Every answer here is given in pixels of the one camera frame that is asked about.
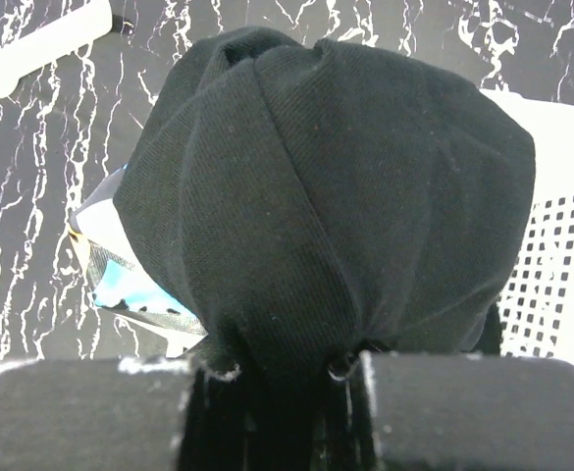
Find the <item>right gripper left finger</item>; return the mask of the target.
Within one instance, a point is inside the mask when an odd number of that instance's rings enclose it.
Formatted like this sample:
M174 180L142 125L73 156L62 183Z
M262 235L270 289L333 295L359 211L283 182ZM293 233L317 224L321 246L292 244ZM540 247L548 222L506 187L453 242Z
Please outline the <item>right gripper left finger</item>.
M0 470L173 470L186 360L0 363Z

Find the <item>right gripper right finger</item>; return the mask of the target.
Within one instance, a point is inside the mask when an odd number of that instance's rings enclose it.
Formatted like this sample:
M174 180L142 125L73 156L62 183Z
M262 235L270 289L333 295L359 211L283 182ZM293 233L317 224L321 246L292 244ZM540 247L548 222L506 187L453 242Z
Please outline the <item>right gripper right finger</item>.
M361 356L382 470L574 470L574 366Z

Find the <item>black daisy print t-shirt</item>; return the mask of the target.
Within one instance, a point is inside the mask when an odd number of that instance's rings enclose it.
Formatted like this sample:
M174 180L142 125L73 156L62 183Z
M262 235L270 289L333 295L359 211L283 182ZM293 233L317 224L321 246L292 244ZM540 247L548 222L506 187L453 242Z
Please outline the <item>black daisy print t-shirt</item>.
M490 356L533 138L472 82L247 26L168 73L68 233L93 301L178 328L173 470L382 470L361 356Z

